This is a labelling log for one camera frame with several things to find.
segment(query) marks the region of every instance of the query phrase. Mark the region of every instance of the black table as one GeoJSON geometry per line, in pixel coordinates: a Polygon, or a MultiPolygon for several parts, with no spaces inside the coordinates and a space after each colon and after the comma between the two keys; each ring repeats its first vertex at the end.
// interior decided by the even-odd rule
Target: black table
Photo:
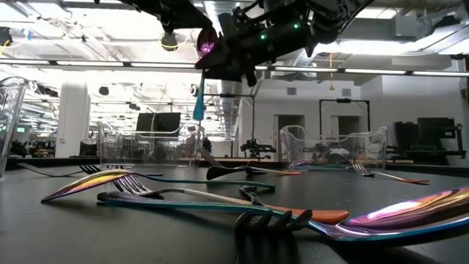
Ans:
{"type": "MultiPolygon", "coordinates": [[[[50,169],[74,172],[77,167],[50,169]]],[[[165,177],[203,178],[205,169],[163,170],[165,177]]],[[[315,172],[300,176],[252,177],[277,185],[262,195],[271,205],[313,209],[347,209],[352,216],[448,188],[466,178],[389,172],[431,180],[417,186],[386,177],[353,172],[315,172]]],[[[310,230],[295,237],[235,237],[233,213],[194,210],[138,210],[97,206],[100,186],[43,205],[40,199],[80,177],[50,178],[27,170],[5,172],[0,180],[0,263],[469,263],[469,235],[446,241],[370,250],[330,246],[310,230]]],[[[245,179],[244,174],[230,176],[245,179]]],[[[151,189],[174,185],[141,179],[151,189]]],[[[236,186],[177,185],[241,198],[236,186]]],[[[185,194],[166,199],[200,200],[185,194]]]]}

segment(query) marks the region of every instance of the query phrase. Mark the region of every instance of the iridescent spoon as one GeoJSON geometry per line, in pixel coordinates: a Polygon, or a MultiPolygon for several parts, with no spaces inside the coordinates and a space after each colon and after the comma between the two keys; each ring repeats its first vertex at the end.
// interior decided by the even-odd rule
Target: iridescent spoon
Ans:
{"type": "MultiPolygon", "coordinates": [[[[97,198],[112,205],[141,208],[229,210],[263,216],[270,214],[276,218],[285,214],[256,205],[165,201],[122,192],[102,193],[97,198]]],[[[340,243],[404,246],[439,241],[469,232],[469,187],[401,202],[336,225],[309,221],[305,228],[340,243]]]]}
{"type": "Polygon", "coordinates": [[[121,177],[133,177],[133,176],[142,176],[150,180],[162,182],[162,183],[192,183],[192,184],[207,184],[210,186],[222,186],[222,185],[236,185],[236,186],[257,186],[267,189],[274,190],[276,187],[267,183],[256,183],[249,181],[240,181],[240,180],[175,180],[175,179],[164,179],[159,177],[152,177],[149,175],[130,172],[125,169],[109,169],[102,172],[96,172],[89,176],[83,177],[80,180],[77,180],[67,186],[60,188],[59,190],[53,192],[52,194],[41,199],[41,202],[47,202],[52,199],[57,199],[67,195],[77,193],[79,191],[84,191],[89,188],[100,186],[106,183],[110,183],[113,180],[117,180],[121,177]]]}

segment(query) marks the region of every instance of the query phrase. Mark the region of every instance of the computer screen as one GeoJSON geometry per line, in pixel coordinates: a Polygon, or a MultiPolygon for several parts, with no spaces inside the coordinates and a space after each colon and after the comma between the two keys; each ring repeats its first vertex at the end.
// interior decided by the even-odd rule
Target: computer screen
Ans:
{"type": "Polygon", "coordinates": [[[454,131],[445,128],[454,127],[454,118],[418,118],[418,133],[422,143],[432,143],[440,139],[454,139],[454,131]]]}
{"type": "Polygon", "coordinates": [[[179,136],[181,113],[140,113],[137,120],[137,131],[172,132],[157,133],[153,136],[179,136]]]}

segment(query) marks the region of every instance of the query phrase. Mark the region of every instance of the transparent container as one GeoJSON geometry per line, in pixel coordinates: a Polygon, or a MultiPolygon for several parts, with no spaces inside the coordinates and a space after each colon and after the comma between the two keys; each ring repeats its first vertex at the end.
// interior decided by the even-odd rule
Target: transparent container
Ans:
{"type": "Polygon", "coordinates": [[[293,170],[349,169],[362,164],[384,169],[388,128],[347,136],[313,136],[299,125],[281,129],[282,161],[293,170]]]}
{"type": "Polygon", "coordinates": [[[7,165],[24,93],[26,89],[33,89],[34,86],[33,82],[19,77],[0,81],[0,177],[3,176],[7,165]]]}
{"type": "Polygon", "coordinates": [[[200,159],[204,129],[199,124],[184,124],[173,132],[119,131],[106,122],[98,128],[102,165],[193,168],[200,159]]]}

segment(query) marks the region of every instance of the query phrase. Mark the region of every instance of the fork tines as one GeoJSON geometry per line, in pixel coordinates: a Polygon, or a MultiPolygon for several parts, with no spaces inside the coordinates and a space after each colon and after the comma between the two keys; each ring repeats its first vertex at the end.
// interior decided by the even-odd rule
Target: fork tines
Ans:
{"type": "Polygon", "coordinates": [[[235,230],[237,232],[273,233],[298,231],[306,227],[313,213],[311,210],[305,210],[305,212],[296,219],[293,219],[292,215],[292,211],[287,211],[280,217],[273,216],[272,211],[264,215],[246,212],[237,219],[235,230]]]}
{"type": "Polygon", "coordinates": [[[360,176],[365,176],[365,177],[373,177],[374,176],[373,173],[369,172],[368,169],[366,169],[361,164],[353,164],[352,167],[360,176]]]}

